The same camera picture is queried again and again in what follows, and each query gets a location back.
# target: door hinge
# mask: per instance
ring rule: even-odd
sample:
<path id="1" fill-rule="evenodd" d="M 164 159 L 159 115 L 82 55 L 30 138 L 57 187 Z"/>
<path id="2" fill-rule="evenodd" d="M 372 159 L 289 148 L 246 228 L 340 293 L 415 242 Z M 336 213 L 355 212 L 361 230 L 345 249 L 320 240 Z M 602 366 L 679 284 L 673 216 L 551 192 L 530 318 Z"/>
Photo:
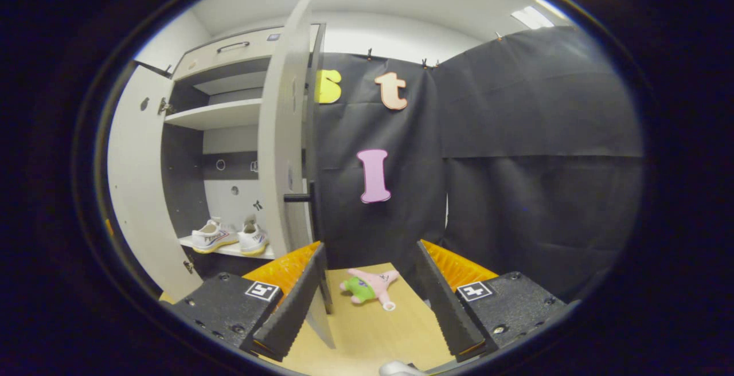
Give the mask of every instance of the door hinge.
<path id="1" fill-rule="evenodd" d="M 166 104 L 166 98 L 165 97 L 162 97 L 161 98 L 161 103 L 160 103 L 160 105 L 158 105 L 158 115 L 160 115 L 161 112 L 163 112 L 163 111 L 166 112 L 166 115 L 168 115 L 169 113 L 170 114 L 173 114 L 175 112 L 173 110 L 173 105 Z"/>
<path id="2" fill-rule="evenodd" d="M 194 263 L 188 260 L 184 260 L 183 266 L 186 267 L 187 271 L 189 271 L 189 274 L 194 274 Z"/>

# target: cabinet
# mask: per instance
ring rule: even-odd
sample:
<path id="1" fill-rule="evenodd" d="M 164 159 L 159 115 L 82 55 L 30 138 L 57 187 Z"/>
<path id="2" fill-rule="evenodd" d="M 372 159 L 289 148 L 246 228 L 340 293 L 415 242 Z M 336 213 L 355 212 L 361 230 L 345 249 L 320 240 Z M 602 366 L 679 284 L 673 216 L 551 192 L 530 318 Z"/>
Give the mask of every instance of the cabinet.
<path id="1" fill-rule="evenodd" d="M 240 228 L 257 212 L 270 237 L 264 258 L 312 240 L 305 204 L 283 199 L 306 193 L 304 132 L 325 29 L 310 24 L 309 5 L 300 0 L 283 27 L 190 50 L 172 79 L 138 66 L 120 97 L 108 142 L 112 206 L 141 266 L 173 300 L 202 283 L 182 246 L 210 216 Z M 240 256 L 236 246 L 218 253 Z"/>

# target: cabinet door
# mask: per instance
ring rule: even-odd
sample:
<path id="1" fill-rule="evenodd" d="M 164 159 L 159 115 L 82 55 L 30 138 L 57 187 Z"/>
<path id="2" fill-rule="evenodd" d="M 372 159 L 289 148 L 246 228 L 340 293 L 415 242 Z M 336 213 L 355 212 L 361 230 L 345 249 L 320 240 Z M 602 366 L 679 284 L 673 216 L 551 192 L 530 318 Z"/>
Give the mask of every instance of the cabinet door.
<path id="1" fill-rule="evenodd" d="M 133 254 L 174 301 L 193 292 L 201 277 L 186 257 L 168 215 L 161 174 L 161 136 L 173 81 L 139 66 L 115 115 L 108 143 L 107 174 L 112 208 Z"/>
<path id="2" fill-rule="evenodd" d="M 310 1 L 300 0 L 283 28 L 270 59 L 260 105 L 257 164 L 276 257 L 310 243 L 303 203 L 283 201 L 286 194 L 304 193 L 301 129 L 309 67 Z"/>

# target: sneaker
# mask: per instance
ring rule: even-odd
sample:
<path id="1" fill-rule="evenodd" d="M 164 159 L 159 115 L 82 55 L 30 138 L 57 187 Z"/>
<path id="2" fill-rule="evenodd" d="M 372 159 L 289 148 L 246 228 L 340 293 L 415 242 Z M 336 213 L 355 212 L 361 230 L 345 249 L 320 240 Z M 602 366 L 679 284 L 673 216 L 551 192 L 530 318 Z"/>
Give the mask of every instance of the sneaker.
<path id="1" fill-rule="evenodd" d="M 242 231 L 237 233 L 239 248 L 242 256 L 258 256 L 265 251 L 268 237 L 256 222 L 248 221 L 242 225 Z"/>
<path id="2" fill-rule="evenodd" d="M 197 253 L 209 254 L 223 245 L 237 242 L 237 238 L 222 229 L 219 217 L 212 217 L 200 230 L 191 232 L 192 248 Z"/>

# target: table surface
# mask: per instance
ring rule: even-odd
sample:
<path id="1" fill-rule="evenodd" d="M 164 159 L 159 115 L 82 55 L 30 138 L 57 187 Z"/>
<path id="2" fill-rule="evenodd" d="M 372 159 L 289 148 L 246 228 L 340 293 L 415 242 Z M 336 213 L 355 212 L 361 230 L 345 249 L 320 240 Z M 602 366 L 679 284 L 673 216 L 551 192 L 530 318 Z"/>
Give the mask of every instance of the table surface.
<path id="1" fill-rule="evenodd" d="M 370 273 L 395 269 L 390 263 L 357 268 Z M 333 301 L 333 313 L 327 320 L 335 349 L 328 348 L 304 321 L 283 362 L 264 356 L 260 359 L 314 376 L 377 376 L 380 366 L 390 361 L 413 363 L 427 370 L 454 360 L 433 311 L 405 280 L 390 285 L 388 293 L 396 308 L 385 311 L 378 300 L 352 304 L 351 293 L 339 289 L 349 277 L 346 269 L 327 271 Z"/>

